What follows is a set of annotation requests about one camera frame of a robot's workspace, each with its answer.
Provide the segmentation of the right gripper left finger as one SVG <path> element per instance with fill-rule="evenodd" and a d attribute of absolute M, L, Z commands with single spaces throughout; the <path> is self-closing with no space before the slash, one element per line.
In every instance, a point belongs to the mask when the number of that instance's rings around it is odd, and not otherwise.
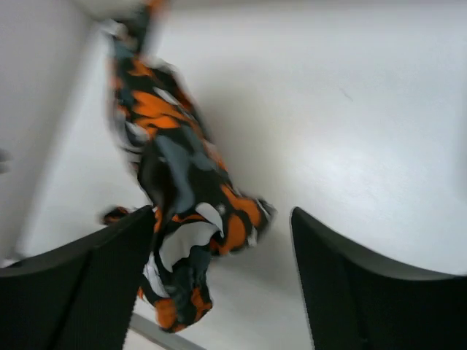
<path fill-rule="evenodd" d="M 1 269 L 2 349 L 121 349 L 153 240 L 142 207 Z"/>

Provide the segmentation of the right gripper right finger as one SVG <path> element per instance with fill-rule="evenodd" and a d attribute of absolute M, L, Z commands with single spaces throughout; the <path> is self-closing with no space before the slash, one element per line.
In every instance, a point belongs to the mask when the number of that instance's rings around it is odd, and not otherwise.
<path fill-rule="evenodd" d="M 301 208 L 293 248 L 316 349 L 464 349 L 466 278 L 390 259 Z"/>

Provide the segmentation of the orange camouflage shorts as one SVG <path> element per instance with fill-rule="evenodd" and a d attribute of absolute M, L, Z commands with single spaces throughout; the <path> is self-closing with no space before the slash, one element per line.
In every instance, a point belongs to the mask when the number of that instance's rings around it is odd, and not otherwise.
<path fill-rule="evenodd" d="M 152 205 L 155 241 L 138 296 L 177 333 L 212 309 L 212 259 L 255 246 L 275 210 L 231 181 L 225 163 L 167 63 L 151 66 L 144 46 L 164 1 L 141 1 L 115 18 L 109 123 Z"/>

